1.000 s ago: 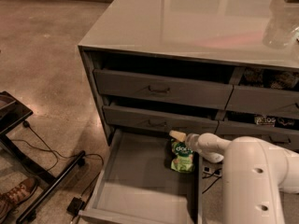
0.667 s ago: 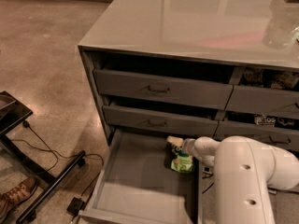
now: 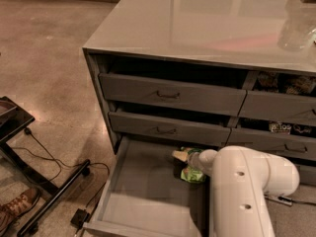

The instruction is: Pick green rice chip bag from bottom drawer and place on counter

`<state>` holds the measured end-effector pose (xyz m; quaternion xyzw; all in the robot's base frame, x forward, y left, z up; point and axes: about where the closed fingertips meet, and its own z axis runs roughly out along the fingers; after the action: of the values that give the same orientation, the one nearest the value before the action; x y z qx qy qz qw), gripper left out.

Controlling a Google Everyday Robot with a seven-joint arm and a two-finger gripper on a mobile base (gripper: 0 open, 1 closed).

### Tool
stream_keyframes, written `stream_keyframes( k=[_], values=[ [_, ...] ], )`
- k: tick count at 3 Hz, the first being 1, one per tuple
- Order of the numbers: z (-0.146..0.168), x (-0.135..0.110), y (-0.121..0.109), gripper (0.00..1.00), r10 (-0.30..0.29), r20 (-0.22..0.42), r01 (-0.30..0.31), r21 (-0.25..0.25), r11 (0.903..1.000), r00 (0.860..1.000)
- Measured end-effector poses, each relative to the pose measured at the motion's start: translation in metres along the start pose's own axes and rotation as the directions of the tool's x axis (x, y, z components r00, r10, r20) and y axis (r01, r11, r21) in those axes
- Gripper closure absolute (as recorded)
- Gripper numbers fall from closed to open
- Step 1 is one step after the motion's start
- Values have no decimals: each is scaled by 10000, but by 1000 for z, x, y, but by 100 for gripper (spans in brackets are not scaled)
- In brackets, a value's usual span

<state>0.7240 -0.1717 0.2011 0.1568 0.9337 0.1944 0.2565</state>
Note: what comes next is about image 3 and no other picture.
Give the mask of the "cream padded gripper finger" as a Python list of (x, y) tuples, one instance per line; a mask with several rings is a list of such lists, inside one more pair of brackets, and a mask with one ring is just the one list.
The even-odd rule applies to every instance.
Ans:
[(172, 156), (182, 162), (187, 162), (189, 159), (189, 154), (186, 151), (174, 150)]

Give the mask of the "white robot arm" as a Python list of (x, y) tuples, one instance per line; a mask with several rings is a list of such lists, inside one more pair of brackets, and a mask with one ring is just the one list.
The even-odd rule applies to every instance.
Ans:
[(297, 190), (292, 162), (243, 146), (175, 150), (172, 156), (211, 177), (213, 237), (276, 237), (265, 197)]

